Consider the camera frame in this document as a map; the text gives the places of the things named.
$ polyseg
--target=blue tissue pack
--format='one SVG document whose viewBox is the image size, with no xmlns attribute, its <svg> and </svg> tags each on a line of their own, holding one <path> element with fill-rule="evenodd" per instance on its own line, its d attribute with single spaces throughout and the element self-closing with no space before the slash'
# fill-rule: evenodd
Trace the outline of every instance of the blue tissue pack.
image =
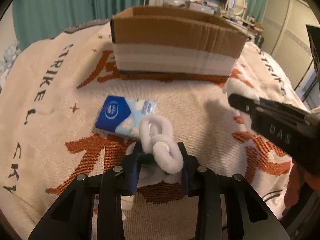
<svg viewBox="0 0 320 240">
<path fill-rule="evenodd" d="M 107 96 L 96 122 L 96 128 L 120 136 L 139 138 L 143 117 L 153 114 L 156 102 L 138 98 Z"/>
</svg>

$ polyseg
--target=cardboard box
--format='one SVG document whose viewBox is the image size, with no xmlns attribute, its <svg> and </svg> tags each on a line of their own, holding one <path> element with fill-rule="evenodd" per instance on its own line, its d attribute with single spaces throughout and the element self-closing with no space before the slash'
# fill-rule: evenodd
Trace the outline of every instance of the cardboard box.
<svg viewBox="0 0 320 240">
<path fill-rule="evenodd" d="M 175 7 L 132 7 L 111 19 L 117 68 L 124 79 L 222 82 L 246 37 L 222 18 Z"/>
</svg>

